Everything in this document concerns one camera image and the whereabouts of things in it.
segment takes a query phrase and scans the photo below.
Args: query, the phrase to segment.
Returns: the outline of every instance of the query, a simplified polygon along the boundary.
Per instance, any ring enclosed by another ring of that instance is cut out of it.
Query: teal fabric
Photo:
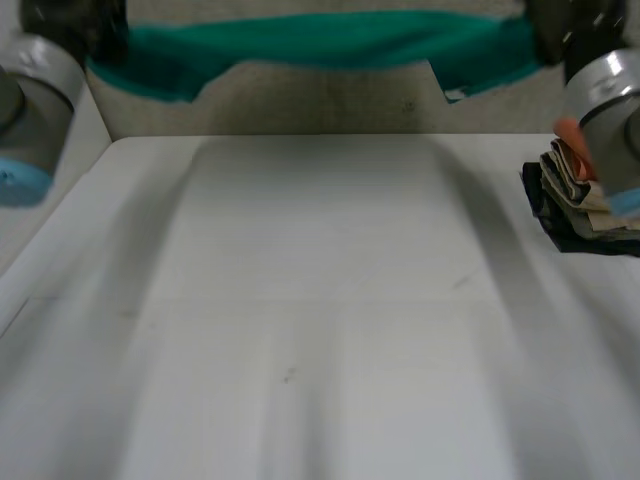
[[[193,101],[245,61],[329,70],[380,70],[429,61],[442,89],[469,96],[539,68],[525,18],[434,11],[310,14],[192,25],[137,26],[121,66],[103,80],[164,101]]]

